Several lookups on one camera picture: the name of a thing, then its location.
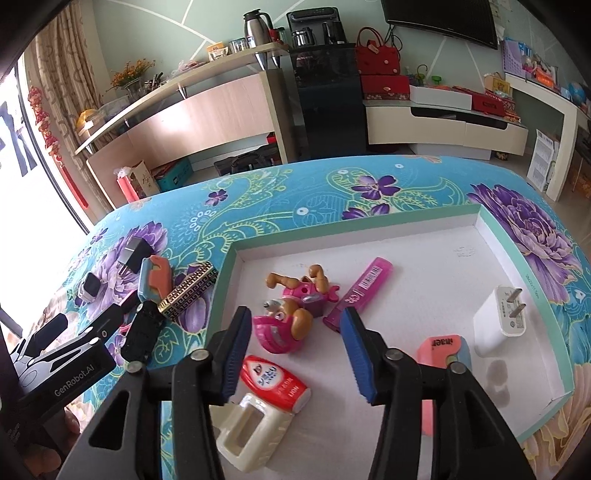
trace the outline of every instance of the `floral bedspread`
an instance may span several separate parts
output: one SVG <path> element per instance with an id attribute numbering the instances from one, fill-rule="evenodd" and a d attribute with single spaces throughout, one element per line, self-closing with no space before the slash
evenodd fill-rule
<path id="1" fill-rule="evenodd" d="M 174 282 L 190 264 L 222 265 L 236 240 L 372 215 L 478 202 L 485 205 L 523 253 L 548 297 L 574 368 L 575 392 L 523 445 L 538 478 L 550 479 L 591 421 L 591 271 L 583 252 L 548 204 L 522 178 L 482 162 L 451 157 L 384 155 L 335 158 L 255 170 L 214 179 L 126 205 L 108 215 L 74 256 L 61 289 L 39 325 L 63 312 L 62 343 L 104 308 L 137 287 L 138 276 L 118 275 L 116 259 L 131 236 L 141 236 L 174 268 Z M 90 304 L 76 296 L 92 271 L 103 282 Z M 203 345 L 210 297 L 167 325 L 149 367 L 175 364 Z M 119 347 L 126 327 L 108 342 L 115 370 L 74 404 L 88 419 L 124 372 Z M 163 470 L 173 478 L 170 405 L 163 411 Z"/>

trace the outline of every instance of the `power adapter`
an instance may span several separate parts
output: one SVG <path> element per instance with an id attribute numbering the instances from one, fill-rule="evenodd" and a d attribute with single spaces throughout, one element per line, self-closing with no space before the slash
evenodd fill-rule
<path id="1" fill-rule="evenodd" d="M 474 350 L 481 357 L 495 356 L 508 338 L 525 333 L 525 303 L 521 288 L 495 288 L 474 315 Z"/>

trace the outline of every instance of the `flower vase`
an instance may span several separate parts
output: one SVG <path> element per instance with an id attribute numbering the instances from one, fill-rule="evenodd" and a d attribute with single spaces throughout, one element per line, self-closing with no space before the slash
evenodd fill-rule
<path id="1" fill-rule="evenodd" d="M 128 91 L 129 100 L 131 103 L 137 102 L 146 94 L 144 88 L 144 81 L 142 78 L 135 79 L 124 86 L 124 89 Z"/>

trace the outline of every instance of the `purple flower pattern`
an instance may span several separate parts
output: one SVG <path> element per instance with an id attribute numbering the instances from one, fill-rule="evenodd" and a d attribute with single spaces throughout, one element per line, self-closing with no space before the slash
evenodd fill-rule
<path id="1" fill-rule="evenodd" d="M 387 215 L 390 213 L 390 205 L 387 203 L 378 203 L 371 207 L 369 212 L 362 210 L 361 208 L 350 207 L 348 210 L 343 212 L 343 220 L 352 220 L 354 218 L 373 217 L 375 215 Z"/>
<path id="2" fill-rule="evenodd" d="M 125 359 L 121 356 L 121 347 L 125 343 L 125 336 L 120 333 L 116 333 L 113 338 L 113 343 L 107 346 L 107 350 L 115 360 L 115 363 L 120 367 L 125 363 Z"/>
<path id="3" fill-rule="evenodd" d="M 127 295 L 138 288 L 139 275 L 129 270 L 119 275 L 121 265 L 117 262 L 119 254 L 132 236 L 146 240 L 155 255 L 162 253 L 168 242 L 166 228 L 162 227 L 162 223 L 154 222 L 147 223 L 141 228 L 132 228 L 127 235 L 119 238 L 93 268 L 92 273 L 98 277 L 101 286 L 96 300 L 88 305 L 87 315 L 90 320 L 98 317 L 112 303 L 120 304 Z"/>
<path id="4" fill-rule="evenodd" d="M 576 280 L 573 272 L 583 274 L 573 244 L 560 232 L 556 223 L 542 208 L 515 190 L 495 185 L 472 185 L 470 201 L 490 211 L 515 242 L 540 282 L 549 301 L 569 301 L 566 284 Z"/>
<path id="5" fill-rule="evenodd" d="M 92 239 L 90 240 L 90 244 L 95 244 L 97 243 L 99 240 L 102 240 L 103 236 L 105 236 L 105 233 L 107 233 L 107 230 L 109 228 L 103 228 L 99 233 L 97 233 L 94 237 L 92 237 Z"/>
<path id="6" fill-rule="evenodd" d="M 211 192 L 207 196 L 209 198 L 205 200 L 205 205 L 208 207 L 215 207 L 218 203 L 223 202 L 228 198 L 228 193 L 224 189 L 220 189 L 217 192 Z"/>
<path id="7" fill-rule="evenodd" d="M 357 181 L 359 185 L 351 187 L 351 190 L 363 192 L 361 196 L 368 200 L 379 200 L 382 195 L 391 197 L 400 191 L 400 187 L 393 186 L 397 180 L 391 175 L 384 175 L 378 181 L 370 175 L 361 175 Z"/>
<path id="8" fill-rule="evenodd" d="M 197 267 L 190 264 L 187 268 L 187 273 L 177 275 L 174 277 L 174 286 L 179 285 L 187 275 L 197 270 Z M 189 333 L 197 333 L 203 329 L 209 318 L 209 307 L 212 301 L 213 288 L 208 288 L 202 297 L 195 300 L 189 307 L 184 310 L 176 319 L 176 322 L 182 327 L 183 330 Z"/>

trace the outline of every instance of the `screw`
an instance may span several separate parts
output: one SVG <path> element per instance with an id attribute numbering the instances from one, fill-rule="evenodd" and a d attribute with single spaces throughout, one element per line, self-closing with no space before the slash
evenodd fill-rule
<path id="1" fill-rule="evenodd" d="M 452 372 L 458 375 L 462 375 L 466 373 L 466 365 L 462 362 L 453 362 L 452 363 Z"/>
<path id="2" fill-rule="evenodd" d="M 201 361 L 201 360 L 205 360 L 208 356 L 209 356 L 209 352 L 207 350 L 205 350 L 205 348 L 198 348 L 197 350 L 194 350 L 193 352 L 191 352 L 191 359 L 192 360 Z"/>
<path id="3" fill-rule="evenodd" d="M 125 368 L 130 374 L 137 374 L 142 371 L 144 364 L 142 362 L 138 362 L 137 360 L 133 362 L 129 362 L 127 367 Z"/>
<path id="4" fill-rule="evenodd" d="M 397 348 L 389 348 L 388 350 L 386 350 L 386 358 L 388 360 L 393 360 L 393 361 L 400 360 L 400 359 L 402 359 L 403 356 L 404 356 L 404 353 L 402 353 Z"/>

